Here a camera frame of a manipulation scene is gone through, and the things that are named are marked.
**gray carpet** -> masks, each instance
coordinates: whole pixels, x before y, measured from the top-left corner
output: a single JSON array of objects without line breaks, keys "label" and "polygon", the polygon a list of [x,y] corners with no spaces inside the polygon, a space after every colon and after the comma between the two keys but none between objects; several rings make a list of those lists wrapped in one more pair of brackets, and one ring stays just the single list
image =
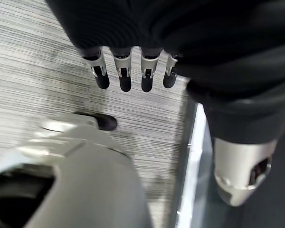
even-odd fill
[{"label": "gray carpet", "polygon": [[140,51],[132,53],[132,90],[121,91],[104,48],[111,85],[97,87],[61,26],[42,0],[0,0],[0,156],[30,138],[47,115],[75,110],[115,116],[109,132],[131,155],[148,193],[156,228],[166,227],[182,133],[185,79],[172,89],[162,79],[162,53],[153,89],[140,88]]}]

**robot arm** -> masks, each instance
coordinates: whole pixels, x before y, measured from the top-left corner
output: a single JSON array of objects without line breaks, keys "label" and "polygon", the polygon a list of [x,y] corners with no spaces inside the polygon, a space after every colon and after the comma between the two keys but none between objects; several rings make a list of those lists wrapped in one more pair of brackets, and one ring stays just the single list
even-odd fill
[{"label": "robot arm", "polygon": [[214,138],[215,177],[223,200],[243,204],[268,175],[285,131],[285,0],[47,0],[80,55],[108,77],[109,46],[121,88],[129,91],[131,61],[116,49],[142,47],[142,90],[152,88],[156,50],[170,53],[165,87],[177,75],[202,103]]},{"label": "robot arm", "polygon": [[61,114],[40,127],[2,162],[0,228],[152,228],[131,159],[94,117]]}]

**striped carpet floor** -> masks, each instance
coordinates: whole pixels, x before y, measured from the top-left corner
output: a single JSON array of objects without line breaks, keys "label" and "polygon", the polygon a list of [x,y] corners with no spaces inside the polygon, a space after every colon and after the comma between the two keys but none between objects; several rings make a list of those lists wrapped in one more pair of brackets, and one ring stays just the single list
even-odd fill
[{"label": "striped carpet floor", "polygon": [[0,156],[32,136],[41,118],[73,111],[115,116],[109,132],[133,158],[146,188],[156,228],[167,226],[182,134],[186,80],[172,89],[162,79],[161,54],[153,89],[140,88],[140,51],[132,52],[132,89],[121,91],[104,48],[110,87],[101,90],[42,0],[0,0]]}]

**silver metal casing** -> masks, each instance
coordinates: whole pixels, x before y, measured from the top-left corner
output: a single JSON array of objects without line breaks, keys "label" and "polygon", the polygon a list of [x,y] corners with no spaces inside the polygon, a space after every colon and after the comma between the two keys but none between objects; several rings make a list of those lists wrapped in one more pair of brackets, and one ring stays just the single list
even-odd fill
[{"label": "silver metal casing", "polygon": [[[240,206],[259,187],[271,168],[271,156],[277,141],[264,144],[238,144],[215,139],[214,175],[221,198],[231,206]],[[253,184],[255,166],[268,159],[266,170],[259,173]]]}]

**black fingertip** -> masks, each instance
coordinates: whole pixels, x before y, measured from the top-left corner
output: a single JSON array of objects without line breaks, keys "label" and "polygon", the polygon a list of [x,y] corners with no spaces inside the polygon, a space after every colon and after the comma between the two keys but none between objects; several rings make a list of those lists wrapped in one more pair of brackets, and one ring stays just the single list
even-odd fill
[{"label": "black fingertip", "polygon": [[131,90],[131,77],[119,77],[119,84],[124,92],[129,92]]},{"label": "black fingertip", "polygon": [[152,85],[153,85],[153,78],[143,78],[142,77],[142,90],[144,92],[149,92],[152,89]]},{"label": "black fingertip", "polygon": [[163,86],[166,87],[167,89],[172,88],[175,84],[176,81],[176,76],[175,74],[171,74],[170,76],[165,73],[165,76],[163,78]]},{"label": "black fingertip", "polygon": [[107,89],[110,85],[110,80],[107,73],[105,76],[99,75],[98,77],[95,77],[95,79],[98,87],[101,89]]}]

